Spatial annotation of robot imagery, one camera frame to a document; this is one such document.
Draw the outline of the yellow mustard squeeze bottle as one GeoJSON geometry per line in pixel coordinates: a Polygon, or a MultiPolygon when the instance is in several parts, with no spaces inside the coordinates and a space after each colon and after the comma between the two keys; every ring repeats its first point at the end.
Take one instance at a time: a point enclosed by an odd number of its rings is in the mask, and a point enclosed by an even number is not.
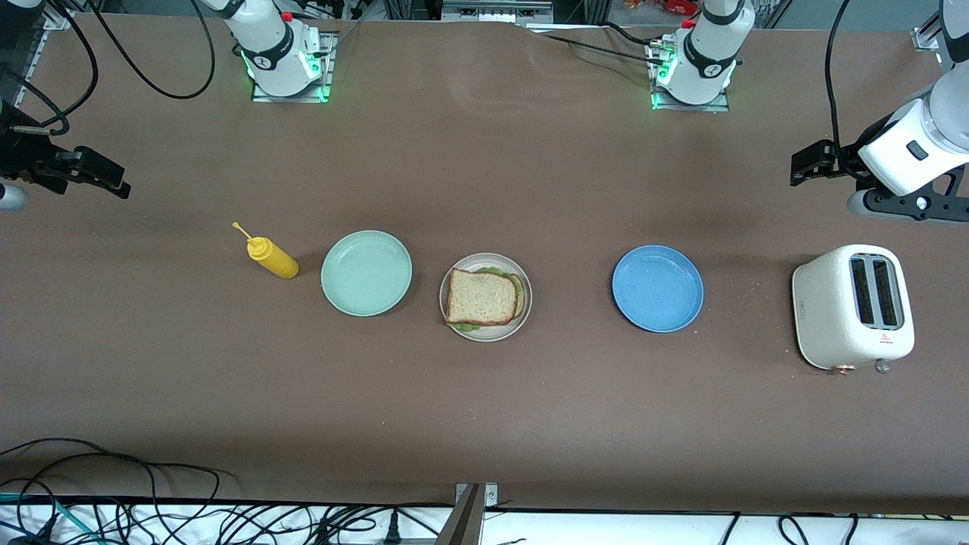
{"type": "Polygon", "coordinates": [[[298,275],[298,262],[269,238],[253,237],[238,222],[232,222],[232,227],[246,237],[247,255],[264,269],[286,280],[294,279],[298,275]]]}

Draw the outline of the blue plate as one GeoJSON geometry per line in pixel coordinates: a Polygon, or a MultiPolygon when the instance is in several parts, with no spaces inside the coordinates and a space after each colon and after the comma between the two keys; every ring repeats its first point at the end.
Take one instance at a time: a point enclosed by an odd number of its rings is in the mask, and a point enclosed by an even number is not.
{"type": "Polygon", "coordinates": [[[705,303],[705,286],[695,263],[658,244],[639,246],[620,258],[610,290],[627,321],[659,334],[687,327],[705,303]]]}

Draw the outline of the mint green plate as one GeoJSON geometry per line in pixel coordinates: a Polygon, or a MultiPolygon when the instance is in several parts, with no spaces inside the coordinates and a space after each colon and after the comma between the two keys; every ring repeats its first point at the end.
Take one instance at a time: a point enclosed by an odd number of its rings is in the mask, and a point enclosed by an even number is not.
{"type": "Polygon", "coordinates": [[[385,313],[409,291],[410,252],[388,232],[363,230],[339,239],[322,263],[322,293],[336,310],[356,317],[385,313]]]}

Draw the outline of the beige plate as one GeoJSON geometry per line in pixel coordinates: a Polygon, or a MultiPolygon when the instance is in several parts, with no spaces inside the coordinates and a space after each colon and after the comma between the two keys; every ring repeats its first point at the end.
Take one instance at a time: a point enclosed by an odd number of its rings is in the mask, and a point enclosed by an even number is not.
{"type": "Polygon", "coordinates": [[[445,325],[461,337],[478,342],[501,341],[517,332],[529,317],[534,298],[522,266],[499,253],[475,253],[458,260],[439,290],[445,325]],[[513,319],[516,289],[507,273],[522,280],[527,294],[524,311],[513,319]]]}

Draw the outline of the white two-slot toaster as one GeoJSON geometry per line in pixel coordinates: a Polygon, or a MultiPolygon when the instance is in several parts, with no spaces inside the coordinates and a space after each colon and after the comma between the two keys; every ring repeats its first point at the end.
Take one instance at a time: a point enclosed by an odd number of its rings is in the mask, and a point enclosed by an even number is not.
{"type": "Polygon", "coordinates": [[[795,269],[790,293],[797,347],[813,368],[885,373],[916,344],[899,258],[871,244],[846,244],[795,269]]]}

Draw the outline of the red snack packet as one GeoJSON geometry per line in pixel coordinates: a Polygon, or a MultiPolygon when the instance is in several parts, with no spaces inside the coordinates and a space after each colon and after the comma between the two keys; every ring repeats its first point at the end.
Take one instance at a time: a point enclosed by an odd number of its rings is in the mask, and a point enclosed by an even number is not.
{"type": "Polygon", "coordinates": [[[702,0],[623,0],[627,9],[651,5],[679,17],[692,17],[700,8],[702,0]]]}

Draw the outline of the grey power strip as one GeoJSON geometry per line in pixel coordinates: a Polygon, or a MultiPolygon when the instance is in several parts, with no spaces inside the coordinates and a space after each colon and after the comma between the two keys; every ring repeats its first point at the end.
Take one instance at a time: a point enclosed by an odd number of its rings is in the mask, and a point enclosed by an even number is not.
{"type": "Polygon", "coordinates": [[[551,0],[442,0],[446,22],[509,22],[518,25],[553,24],[551,0]]]}

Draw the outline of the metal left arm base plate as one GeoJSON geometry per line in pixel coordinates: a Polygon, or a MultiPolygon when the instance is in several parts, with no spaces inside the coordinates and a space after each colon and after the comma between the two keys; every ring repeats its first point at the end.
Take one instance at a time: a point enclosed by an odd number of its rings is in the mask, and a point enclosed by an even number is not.
{"type": "Polygon", "coordinates": [[[706,111],[724,113],[729,111],[726,88],[731,81],[731,72],[736,67],[734,60],[726,65],[706,66],[716,72],[706,77],[705,70],[696,69],[684,55],[675,33],[661,35],[644,46],[647,59],[652,61],[648,68],[651,84],[651,104],[654,110],[668,108],[676,111],[706,111]]]}

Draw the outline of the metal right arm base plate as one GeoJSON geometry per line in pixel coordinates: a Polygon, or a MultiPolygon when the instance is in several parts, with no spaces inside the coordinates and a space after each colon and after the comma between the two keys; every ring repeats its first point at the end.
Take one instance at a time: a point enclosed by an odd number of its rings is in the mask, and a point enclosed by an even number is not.
{"type": "Polygon", "coordinates": [[[300,21],[287,23],[288,49],[252,53],[243,51],[247,73],[253,80],[255,102],[326,103],[335,72],[338,38],[300,21]]]}

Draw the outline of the metal table bracket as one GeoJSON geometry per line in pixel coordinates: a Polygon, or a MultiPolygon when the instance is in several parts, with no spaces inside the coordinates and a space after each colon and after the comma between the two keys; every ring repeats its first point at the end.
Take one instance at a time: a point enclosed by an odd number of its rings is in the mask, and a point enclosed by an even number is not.
{"type": "MultiPolygon", "coordinates": [[[[463,496],[467,487],[471,486],[471,483],[457,483],[456,484],[456,503],[463,496]]],[[[495,507],[499,503],[499,487],[496,482],[485,482],[480,483],[480,488],[482,496],[484,499],[484,506],[487,508],[495,507]]]]}

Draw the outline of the aluminium profile post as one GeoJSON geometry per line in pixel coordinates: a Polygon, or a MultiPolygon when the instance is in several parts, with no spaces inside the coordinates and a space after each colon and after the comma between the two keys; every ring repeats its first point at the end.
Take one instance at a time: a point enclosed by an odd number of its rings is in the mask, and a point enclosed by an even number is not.
{"type": "Polygon", "coordinates": [[[458,485],[456,504],[434,545],[480,545],[489,497],[488,484],[458,485]]]}

